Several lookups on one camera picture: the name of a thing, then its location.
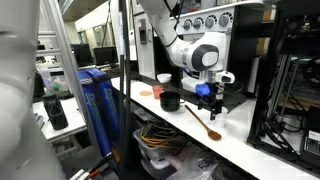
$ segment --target white cup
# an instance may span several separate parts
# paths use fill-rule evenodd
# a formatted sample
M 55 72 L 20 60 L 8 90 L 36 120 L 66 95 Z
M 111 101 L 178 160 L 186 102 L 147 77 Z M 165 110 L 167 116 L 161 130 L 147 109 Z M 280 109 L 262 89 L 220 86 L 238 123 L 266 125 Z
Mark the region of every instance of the white cup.
M 218 128 L 225 127 L 227 114 L 228 114 L 228 109 L 225 107 L 222 107 L 221 113 L 216 115 L 215 120 L 212 120 L 209 122 L 210 126 L 218 127 Z

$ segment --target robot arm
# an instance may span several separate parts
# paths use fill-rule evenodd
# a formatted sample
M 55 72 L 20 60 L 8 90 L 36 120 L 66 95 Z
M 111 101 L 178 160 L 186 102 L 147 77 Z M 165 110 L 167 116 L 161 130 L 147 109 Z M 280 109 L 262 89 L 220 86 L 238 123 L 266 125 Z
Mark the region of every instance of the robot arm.
M 167 0 L 170 8 L 176 0 Z M 171 63 L 175 66 L 200 72 L 199 83 L 233 83 L 234 75 L 224 71 L 226 35 L 207 32 L 195 41 L 181 40 L 169 20 L 169 10 L 164 0 L 139 0 L 150 23 L 165 46 Z

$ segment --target white countertop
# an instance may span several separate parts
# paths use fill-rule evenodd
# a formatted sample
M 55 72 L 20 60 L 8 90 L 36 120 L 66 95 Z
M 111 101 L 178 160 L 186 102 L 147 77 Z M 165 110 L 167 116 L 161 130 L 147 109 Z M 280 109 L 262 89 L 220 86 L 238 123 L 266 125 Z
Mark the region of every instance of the white countertop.
M 112 79 L 113 87 L 119 90 L 119 78 Z M 244 104 L 232 110 L 226 121 L 225 128 L 215 128 L 209 125 L 209 128 L 219 132 L 222 135 L 220 141 L 211 140 L 206 130 L 199 122 L 187 111 L 168 113 L 161 109 L 160 101 L 151 96 L 141 96 L 140 91 L 149 90 L 152 87 L 143 82 L 131 83 L 131 99 L 144 106 L 154 114 L 162 117 L 178 129 L 184 131 L 189 136 L 201 142 L 211 150 L 225 157 L 243 170 L 252 174 L 256 178 L 273 179 L 318 179 L 309 173 L 306 173 L 292 165 L 285 163 L 265 152 L 257 150 L 246 144 L 249 134 L 251 121 L 253 117 L 255 101 L 248 100 Z M 202 109 L 197 110 L 197 106 L 186 102 L 206 124 L 208 124 L 210 112 Z
M 38 113 L 43 116 L 45 124 L 41 130 L 49 142 L 86 130 L 86 123 L 78 110 L 76 99 L 70 98 L 67 100 L 61 100 L 61 105 L 69 125 L 64 129 L 54 130 L 51 123 L 48 121 L 48 114 L 44 108 L 43 102 L 41 101 L 33 104 L 34 113 Z

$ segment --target control panel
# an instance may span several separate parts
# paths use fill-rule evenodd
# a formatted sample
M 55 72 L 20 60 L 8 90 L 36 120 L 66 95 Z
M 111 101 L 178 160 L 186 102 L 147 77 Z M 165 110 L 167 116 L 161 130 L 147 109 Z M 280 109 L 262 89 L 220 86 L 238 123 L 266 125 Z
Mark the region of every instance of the control panel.
M 176 20 L 170 18 L 174 26 Z M 176 32 L 198 34 L 205 32 L 231 32 L 234 21 L 234 7 L 215 7 L 203 11 L 183 14 L 180 16 Z

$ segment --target wooden spoon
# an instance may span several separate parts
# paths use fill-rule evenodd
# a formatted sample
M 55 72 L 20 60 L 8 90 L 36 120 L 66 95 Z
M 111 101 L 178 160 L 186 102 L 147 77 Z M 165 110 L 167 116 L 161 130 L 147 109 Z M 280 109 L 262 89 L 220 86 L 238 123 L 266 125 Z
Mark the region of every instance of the wooden spoon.
M 199 121 L 200 124 L 202 124 L 202 126 L 204 128 L 206 128 L 207 132 L 208 132 L 208 136 L 214 140 L 214 141 L 218 141 L 221 139 L 221 135 L 213 130 L 211 130 L 210 128 L 208 128 L 208 126 L 206 126 L 202 121 L 201 119 L 187 106 L 187 105 L 184 105 L 184 107 L 186 107 L 186 109 L 196 118 L 196 120 Z

